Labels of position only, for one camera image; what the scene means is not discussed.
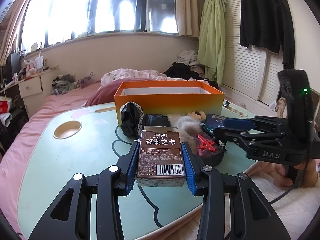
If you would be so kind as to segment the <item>person's right hand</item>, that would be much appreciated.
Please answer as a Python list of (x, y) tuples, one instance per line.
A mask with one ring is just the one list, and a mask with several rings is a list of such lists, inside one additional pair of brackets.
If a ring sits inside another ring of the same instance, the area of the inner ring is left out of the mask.
[[(269, 174), (273, 179), (274, 183), (278, 187), (291, 187), (293, 182), (291, 179), (286, 177), (286, 170), (284, 165), (263, 163), (263, 172)], [(316, 171), (315, 159), (310, 159), (304, 174), (304, 178), (301, 181), (300, 187), (308, 188), (314, 187), (318, 180), (318, 172)]]

